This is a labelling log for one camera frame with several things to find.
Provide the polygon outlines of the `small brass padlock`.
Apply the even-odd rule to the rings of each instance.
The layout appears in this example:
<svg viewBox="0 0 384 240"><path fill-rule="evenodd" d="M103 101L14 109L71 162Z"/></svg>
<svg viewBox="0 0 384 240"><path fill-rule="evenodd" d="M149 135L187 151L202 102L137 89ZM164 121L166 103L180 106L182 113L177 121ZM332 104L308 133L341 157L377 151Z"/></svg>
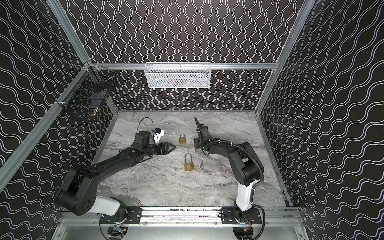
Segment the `small brass padlock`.
<svg viewBox="0 0 384 240"><path fill-rule="evenodd" d="M185 134L180 134L179 136L179 144L186 144L187 143L187 138Z"/></svg>

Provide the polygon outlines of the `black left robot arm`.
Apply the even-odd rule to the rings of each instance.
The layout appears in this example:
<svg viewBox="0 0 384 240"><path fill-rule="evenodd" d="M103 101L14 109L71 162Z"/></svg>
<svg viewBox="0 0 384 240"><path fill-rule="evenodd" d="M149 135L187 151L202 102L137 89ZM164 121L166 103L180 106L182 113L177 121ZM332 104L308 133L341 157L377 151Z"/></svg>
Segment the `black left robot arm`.
<svg viewBox="0 0 384 240"><path fill-rule="evenodd" d="M86 213L108 216L121 214L124 203L98 197L99 184L124 169L150 160L153 156L167 155L175 149L176 146L168 142L156 143L150 132L140 131L135 134L132 145L114 157L84 168L71 168L63 183L53 193L53 203L77 216Z"/></svg>

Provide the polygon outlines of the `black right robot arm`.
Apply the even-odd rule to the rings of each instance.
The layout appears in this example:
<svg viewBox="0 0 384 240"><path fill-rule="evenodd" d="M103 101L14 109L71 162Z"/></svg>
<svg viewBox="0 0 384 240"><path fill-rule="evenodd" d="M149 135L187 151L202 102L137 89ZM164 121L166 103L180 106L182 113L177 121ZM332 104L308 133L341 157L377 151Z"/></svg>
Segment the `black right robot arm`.
<svg viewBox="0 0 384 240"><path fill-rule="evenodd" d="M194 118L198 137L194 139L196 149L204 155L226 157L238 182L238 193L234 203L234 218L245 222L254 211L254 194L257 185L264 182L264 166L250 143L233 142L213 138L208 126Z"/></svg>

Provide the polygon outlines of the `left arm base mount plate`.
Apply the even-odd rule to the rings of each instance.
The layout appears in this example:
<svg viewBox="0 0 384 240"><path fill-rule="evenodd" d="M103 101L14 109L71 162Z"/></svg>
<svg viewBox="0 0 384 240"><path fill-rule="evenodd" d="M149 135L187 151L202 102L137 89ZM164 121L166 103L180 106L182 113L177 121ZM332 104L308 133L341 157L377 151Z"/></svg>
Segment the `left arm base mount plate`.
<svg viewBox="0 0 384 240"><path fill-rule="evenodd" d="M139 224L141 220L143 209L140 207L125 207L118 209L118 211L112 215L102 215L100 217L101 224Z"/></svg>

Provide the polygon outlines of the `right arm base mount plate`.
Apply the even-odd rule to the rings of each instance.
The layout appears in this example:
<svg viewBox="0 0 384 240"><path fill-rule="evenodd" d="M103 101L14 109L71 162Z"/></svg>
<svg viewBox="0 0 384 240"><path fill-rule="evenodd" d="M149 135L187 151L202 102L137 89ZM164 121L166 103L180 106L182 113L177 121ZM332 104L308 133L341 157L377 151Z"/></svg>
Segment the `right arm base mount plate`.
<svg viewBox="0 0 384 240"><path fill-rule="evenodd" d="M218 217L221 218L223 225L252 224L260 225L262 223L262 216L259 209L251 208L247 211L241 211L234 207L222 207Z"/></svg>

